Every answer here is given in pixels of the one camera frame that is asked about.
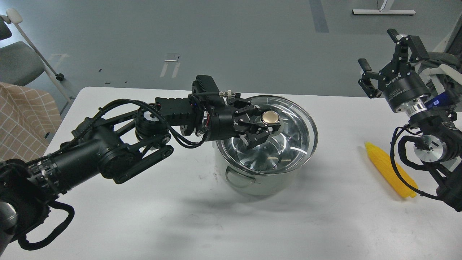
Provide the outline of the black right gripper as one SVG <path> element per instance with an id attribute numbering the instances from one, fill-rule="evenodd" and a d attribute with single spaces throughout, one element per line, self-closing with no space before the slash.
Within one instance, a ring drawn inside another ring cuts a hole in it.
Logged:
<path id="1" fill-rule="evenodd" d="M 383 93 L 394 113 L 427 111 L 424 102 L 430 91 L 411 64 L 429 60 L 429 53 L 419 36 L 400 35 L 396 29 L 388 29 L 387 33 L 395 44 L 391 61 L 375 73 L 365 58 L 359 58 L 358 64 L 363 72 L 358 84 L 370 99 L 379 98 Z M 378 81 L 378 88 L 372 80 Z"/>

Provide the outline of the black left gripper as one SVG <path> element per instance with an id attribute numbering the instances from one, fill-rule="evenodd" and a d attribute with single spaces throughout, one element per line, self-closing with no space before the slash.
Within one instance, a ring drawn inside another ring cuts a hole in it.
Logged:
<path id="1" fill-rule="evenodd" d="M 234 123 L 238 123 L 239 138 L 247 148 L 255 148 L 265 143 L 270 135 L 282 126 L 280 123 L 262 123 L 262 115 L 270 110 L 252 105 L 250 99 L 221 99 L 210 103 L 208 140 L 235 137 L 237 133 L 233 126 Z"/>

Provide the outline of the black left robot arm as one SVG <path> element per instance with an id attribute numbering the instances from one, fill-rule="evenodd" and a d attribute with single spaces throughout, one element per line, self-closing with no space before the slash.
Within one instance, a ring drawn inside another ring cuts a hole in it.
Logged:
<path id="1" fill-rule="evenodd" d="M 1 162 L 1 252 L 14 241 L 29 251 L 53 242 L 75 215 L 58 202 L 60 194 L 98 174 L 116 184 L 132 179 L 173 153 L 171 138 L 189 149 L 240 138 L 252 149 L 280 129 L 279 121 L 251 98 L 219 91 L 208 75 L 198 75 L 185 98 L 114 100 L 86 117 L 58 151 Z"/>

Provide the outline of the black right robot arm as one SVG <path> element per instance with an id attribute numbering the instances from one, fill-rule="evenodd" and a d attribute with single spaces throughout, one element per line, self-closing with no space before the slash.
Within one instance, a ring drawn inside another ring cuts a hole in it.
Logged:
<path id="1" fill-rule="evenodd" d="M 409 122 L 398 127 L 391 141 L 391 165 L 397 177 L 411 190 L 427 198 L 445 202 L 455 211 L 462 209 L 461 163 L 453 170 L 445 162 L 461 158 L 462 134 L 454 122 L 461 102 L 461 73 L 457 59 L 447 53 L 427 52 L 419 36 L 388 29 L 395 45 L 391 61 L 373 72 L 365 58 L 358 63 L 358 81 L 371 98 L 383 96 L 394 113 L 405 112 Z M 407 166 L 427 171 L 438 187 L 436 195 L 409 184 L 395 163 L 395 146 Z"/>

